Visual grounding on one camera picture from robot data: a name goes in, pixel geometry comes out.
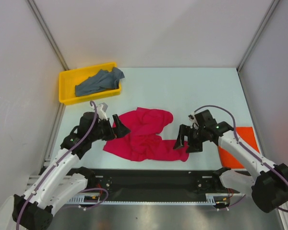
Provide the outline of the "pink t-shirt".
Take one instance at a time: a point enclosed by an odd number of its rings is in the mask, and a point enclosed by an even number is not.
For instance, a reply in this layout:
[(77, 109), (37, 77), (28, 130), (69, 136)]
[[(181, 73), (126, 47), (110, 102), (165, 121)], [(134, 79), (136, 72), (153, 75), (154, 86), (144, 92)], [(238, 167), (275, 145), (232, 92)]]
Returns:
[(173, 122), (169, 111), (138, 107), (119, 116), (121, 122), (131, 131), (123, 138), (107, 141), (103, 150), (118, 157), (141, 162), (182, 161), (189, 154), (186, 148), (174, 150), (175, 140), (163, 140), (159, 135), (164, 127)]

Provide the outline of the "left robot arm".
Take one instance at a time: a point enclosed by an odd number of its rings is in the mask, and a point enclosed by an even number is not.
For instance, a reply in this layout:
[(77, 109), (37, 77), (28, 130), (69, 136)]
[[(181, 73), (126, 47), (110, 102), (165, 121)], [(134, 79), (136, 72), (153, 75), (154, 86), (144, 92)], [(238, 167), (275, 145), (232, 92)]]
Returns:
[(108, 191), (96, 185), (93, 170), (81, 167), (68, 179), (62, 180), (91, 149), (93, 142), (123, 138), (130, 130), (113, 115), (114, 125), (100, 112), (86, 112), (60, 145), (59, 152), (37, 181), (23, 194), (14, 195), (12, 219), (16, 229), (46, 230), (58, 210), (77, 193)]

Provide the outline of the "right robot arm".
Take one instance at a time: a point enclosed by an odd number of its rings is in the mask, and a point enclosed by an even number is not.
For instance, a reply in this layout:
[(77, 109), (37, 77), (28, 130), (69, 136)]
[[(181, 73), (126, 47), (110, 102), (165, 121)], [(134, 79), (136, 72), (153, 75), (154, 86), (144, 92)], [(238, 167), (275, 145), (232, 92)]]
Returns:
[(174, 149), (184, 147), (187, 139), (187, 152), (201, 152), (203, 143), (213, 142), (229, 152), (247, 170), (248, 176), (231, 168), (222, 168), (212, 179), (212, 188), (224, 192), (227, 188), (250, 196), (257, 207), (269, 213), (288, 202), (288, 166), (277, 165), (265, 158), (246, 143), (227, 122), (204, 122), (192, 126), (180, 125)]

